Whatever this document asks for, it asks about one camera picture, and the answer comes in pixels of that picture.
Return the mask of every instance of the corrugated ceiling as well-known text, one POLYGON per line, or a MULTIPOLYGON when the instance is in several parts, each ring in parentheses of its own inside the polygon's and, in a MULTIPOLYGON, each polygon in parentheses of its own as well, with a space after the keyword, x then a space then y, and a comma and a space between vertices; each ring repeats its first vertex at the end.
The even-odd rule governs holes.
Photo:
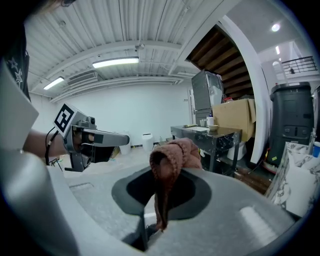
POLYGON ((31 16, 25 24, 29 90, 55 97, 68 86, 66 82, 48 91, 43 88, 57 77, 67 80, 92 70, 93 62, 119 57, 139 56, 140 63, 97 69, 104 80, 167 76, 190 37, 188 28, 199 19, 197 10, 208 1, 216 2, 213 11, 222 0, 77 0, 69 7, 31 16), (145 48, 136 52, 139 42, 145 48))

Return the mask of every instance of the white pillar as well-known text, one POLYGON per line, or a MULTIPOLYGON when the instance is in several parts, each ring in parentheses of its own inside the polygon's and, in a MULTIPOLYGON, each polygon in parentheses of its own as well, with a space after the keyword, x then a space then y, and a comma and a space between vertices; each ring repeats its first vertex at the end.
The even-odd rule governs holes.
POLYGON ((264 147, 268 141, 271 126, 271 100, 267 82, 258 54, 245 34, 226 15, 220 22, 238 47, 250 75, 256 111, 255 140, 251 162, 257 164, 262 154, 265 153, 264 147))

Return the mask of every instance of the air conditioning unit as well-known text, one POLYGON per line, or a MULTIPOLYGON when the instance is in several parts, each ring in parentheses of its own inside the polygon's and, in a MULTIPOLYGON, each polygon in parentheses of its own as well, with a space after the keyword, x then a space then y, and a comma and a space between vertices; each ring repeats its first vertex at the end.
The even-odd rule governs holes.
POLYGON ((68 79, 68 86, 87 85, 95 82, 102 81, 103 78, 96 71, 88 71, 77 74, 68 79))

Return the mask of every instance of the white ceiling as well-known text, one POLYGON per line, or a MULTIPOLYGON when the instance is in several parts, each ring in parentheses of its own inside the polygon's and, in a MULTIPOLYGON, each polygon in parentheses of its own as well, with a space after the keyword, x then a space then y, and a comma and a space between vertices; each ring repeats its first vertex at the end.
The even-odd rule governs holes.
POLYGON ((52 13, 34 15, 25 24, 29 90, 55 98, 67 90, 66 82, 49 90, 43 88, 57 77, 67 81, 93 70, 93 62, 131 56, 139 56, 140 63, 96 71, 108 81, 138 76, 180 83, 186 77, 178 73, 196 74, 198 70, 185 63, 169 74, 178 52, 197 31, 195 21, 201 24, 207 18, 203 9, 210 14, 222 1, 77 0, 52 13), (135 52, 139 42, 145 48, 135 52))
POLYGON ((293 24, 271 0, 242 0, 227 16, 241 29, 257 53, 285 42, 299 41, 300 48, 306 48, 301 35, 293 24), (280 30, 273 32, 272 25, 280 24, 280 30))

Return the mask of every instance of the fluorescent light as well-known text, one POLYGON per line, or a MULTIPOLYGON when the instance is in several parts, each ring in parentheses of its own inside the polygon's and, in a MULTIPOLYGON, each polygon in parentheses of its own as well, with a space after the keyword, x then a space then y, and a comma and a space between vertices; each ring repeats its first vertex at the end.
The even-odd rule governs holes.
POLYGON ((139 63, 139 57, 129 57, 129 58, 114 58, 109 60, 97 61, 92 63, 92 66, 97 68, 112 66, 112 65, 120 65, 120 64, 132 64, 139 63))
POLYGON ((272 30, 273 32, 277 32, 279 29, 280 29, 280 25, 279 25, 279 24, 274 24, 274 25, 271 27, 271 30, 272 30))
POLYGON ((43 89, 44 90, 48 90, 50 89, 51 87, 59 84, 60 82, 64 81, 65 79, 63 77, 58 77, 56 80, 54 80, 53 82, 49 83, 46 87, 44 87, 43 89))

